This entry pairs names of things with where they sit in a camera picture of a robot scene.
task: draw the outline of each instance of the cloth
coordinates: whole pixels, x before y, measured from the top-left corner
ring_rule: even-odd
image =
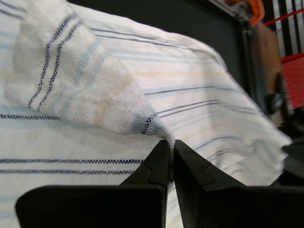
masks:
[[[280,175],[290,140],[208,45],[63,0],[0,0],[0,21],[1,227],[26,191],[120,184],[164,138],[247,185]]]

